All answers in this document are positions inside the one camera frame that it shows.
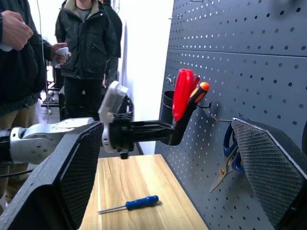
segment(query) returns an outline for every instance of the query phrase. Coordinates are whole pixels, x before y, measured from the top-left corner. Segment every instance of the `wooden table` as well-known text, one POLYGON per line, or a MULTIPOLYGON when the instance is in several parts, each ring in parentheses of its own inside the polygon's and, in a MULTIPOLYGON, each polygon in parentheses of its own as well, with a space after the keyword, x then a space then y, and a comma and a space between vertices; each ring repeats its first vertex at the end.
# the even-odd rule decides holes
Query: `wooden table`
POLYGON ((161 155, 98 161, 95 184, 81 230, 207 230, 161 155), (98 215, 134 199, 158 195, 161 204, 98 215))

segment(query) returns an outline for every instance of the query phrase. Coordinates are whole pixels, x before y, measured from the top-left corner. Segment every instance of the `white wall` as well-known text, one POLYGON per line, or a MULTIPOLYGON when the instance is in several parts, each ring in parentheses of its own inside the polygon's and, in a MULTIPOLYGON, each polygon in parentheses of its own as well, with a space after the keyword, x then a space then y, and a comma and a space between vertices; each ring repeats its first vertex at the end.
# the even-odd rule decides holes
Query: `white wall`
MULTIPOLYGON (((37 31, 40 33, 39 29, 39 14, 36 0, 28 0, 31 7, 31 14, 36 25, 37 31)), ((59 9, 61 8, 64 0, 38 0, 41 21, 42 21, 42 35, 44 38, 48 38, 51 44, 57 42, 55 34, 55 24, 58 18, 59 9)))
MULTIPOLYGON (((120 80, 130 90, 135 121, 159 119, 173 3, 120 1, 118 14, 124 27, 120 80)), ((155 142, 140 144, 144 154, 154 154, 155 142)))

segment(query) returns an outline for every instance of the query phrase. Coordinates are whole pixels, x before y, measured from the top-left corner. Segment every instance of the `textured gripper pad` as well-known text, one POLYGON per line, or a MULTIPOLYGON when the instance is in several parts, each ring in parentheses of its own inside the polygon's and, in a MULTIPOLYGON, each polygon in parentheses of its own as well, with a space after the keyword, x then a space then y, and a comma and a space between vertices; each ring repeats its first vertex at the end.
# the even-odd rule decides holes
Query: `textured gripper pad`
POLYGON ((250 186, 276 227, 300 192, 304 178, 267 130, 238 120, 232 122, 232 127, 250 186))
POLYGON ((60 188, 76 229, 82 223, 93 189, 102 131, 102 126, 96 126, 81 136, 61 178, 60 188))

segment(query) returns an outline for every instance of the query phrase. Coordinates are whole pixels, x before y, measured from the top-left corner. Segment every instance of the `screwdriver shaft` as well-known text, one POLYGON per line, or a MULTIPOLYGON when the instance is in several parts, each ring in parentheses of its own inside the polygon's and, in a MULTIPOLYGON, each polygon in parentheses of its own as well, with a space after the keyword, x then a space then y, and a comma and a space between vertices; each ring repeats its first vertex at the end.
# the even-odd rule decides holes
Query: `screwdriver shaft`
POLYGON ((101 213, 104 213, 104 212, 113 211, 113 210, 120 209, 120 208, 123 208, 123 207, 126 207, 126 206, 125 206, 125 205, 122 205, 122 206, 118 206, 118 207, 107 208, 107 209, 98 211, 98 214, 101 214, 101 213))

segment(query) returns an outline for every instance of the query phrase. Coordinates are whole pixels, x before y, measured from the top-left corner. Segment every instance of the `silver robot arm segment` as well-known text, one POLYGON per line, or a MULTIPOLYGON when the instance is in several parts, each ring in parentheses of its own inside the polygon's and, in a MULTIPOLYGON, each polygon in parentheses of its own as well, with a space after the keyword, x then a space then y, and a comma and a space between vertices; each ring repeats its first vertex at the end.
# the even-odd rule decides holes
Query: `silver robot arm segment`
POLYGON ((6 154, 6 157, 0 156, 0 161, 6 164, 40 164, 54 151, 67 132, 92 122, 94 122, 92 118, 76 118, 56 124, 37 124, 27 129, 13 128, 7 139, 7 147, 9 147, 7 151, 9 153, 6 154))

